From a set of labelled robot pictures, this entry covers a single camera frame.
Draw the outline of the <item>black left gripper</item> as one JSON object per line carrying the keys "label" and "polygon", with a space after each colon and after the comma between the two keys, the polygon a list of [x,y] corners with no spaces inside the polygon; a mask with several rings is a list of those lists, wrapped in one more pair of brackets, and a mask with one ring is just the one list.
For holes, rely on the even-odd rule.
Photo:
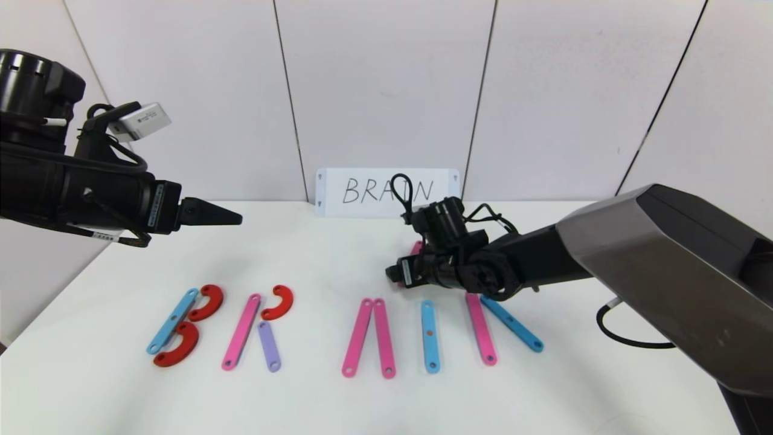
{"label": "black left gripper", "polygon": [[149,173],[70,170],[66,176],[66,222],[100,230],[139,229],[169,234],[182,226],[241,225],[242,214],[199,198],[183,198],[181,185]]}

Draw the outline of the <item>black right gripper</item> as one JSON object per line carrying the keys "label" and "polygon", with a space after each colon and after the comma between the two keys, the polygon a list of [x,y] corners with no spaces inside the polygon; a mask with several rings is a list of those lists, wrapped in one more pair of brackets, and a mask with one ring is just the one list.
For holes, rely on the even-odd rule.
{"label": "black right gripper", "polygon": [[403,283],[406,288],[434,285],[449,288],[444,282],[442,269],[448,265],[449,254],[419,251],[417,254],[398,259],[385,273],[392,283]]}

